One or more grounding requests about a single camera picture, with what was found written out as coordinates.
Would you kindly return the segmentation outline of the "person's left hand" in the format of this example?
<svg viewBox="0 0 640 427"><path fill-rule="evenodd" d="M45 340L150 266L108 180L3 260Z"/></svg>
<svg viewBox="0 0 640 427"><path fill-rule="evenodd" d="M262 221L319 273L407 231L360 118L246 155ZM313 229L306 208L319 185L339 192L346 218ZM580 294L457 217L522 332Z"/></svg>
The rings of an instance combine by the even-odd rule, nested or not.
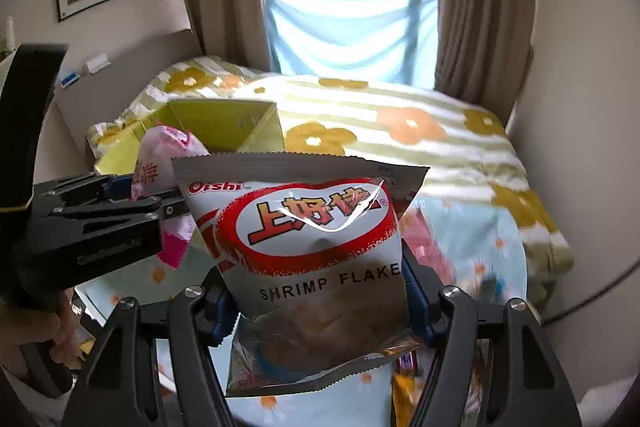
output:
<svg viewBox="0 0 640 427"><path fill-rule="evenodd" d="M21 345L27 343L54 342L50 355L56 363L70 366L80 350L76 337L77 317L70 306L73 289L66 289L61 296L58 311L54 313L17 310L1 303L1 365L19 379L28 374L27 363Z"/></svg>

